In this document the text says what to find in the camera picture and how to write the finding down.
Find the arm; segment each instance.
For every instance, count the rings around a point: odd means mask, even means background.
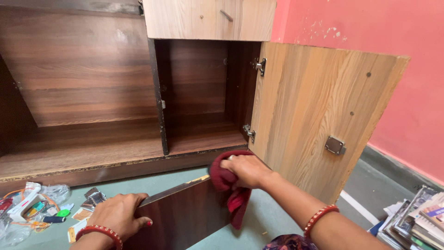
[[[221,167],[239,177],[236,186],[259,188],[270,194],[301,228],[326,206],[267,168],[256,156],[236,156],[231,161],[223,160]],[[389,250],[388,246],[336,212],[323,216],[314,225],[310,236],[320,250]]]
[[[148,194],[118,194],[99,203],[87,226],[105,226],[116,232],[122,241],[126,241],[144,226],[151,226],[153,221],[148,217],[134,218],[134,212],[140,202]],[[107,250],[114,246],[110,237],[105,234],[92,232],[83,235],[72,244],[70,250]]]

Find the wall baseboard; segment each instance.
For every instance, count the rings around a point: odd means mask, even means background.
[[[437,191],[444,191],[444,186],[368,145],[364,148],[360,159],[413,193],[416,193],[422,185],[428,185]]]

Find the stack of books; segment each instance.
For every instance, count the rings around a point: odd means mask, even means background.
[[[444,250],[444,192],[423,186],[412,201],[385,209],[377,238],[396,250]]]

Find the pink wall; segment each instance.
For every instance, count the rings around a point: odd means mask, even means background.
[[[410,56],[369,145],[444,184],[443,0],[277,0],[272,42]]]

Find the drawer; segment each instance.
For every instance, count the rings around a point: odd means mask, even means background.
[[[269,41],[276,0],[143,0],[149,38]]]

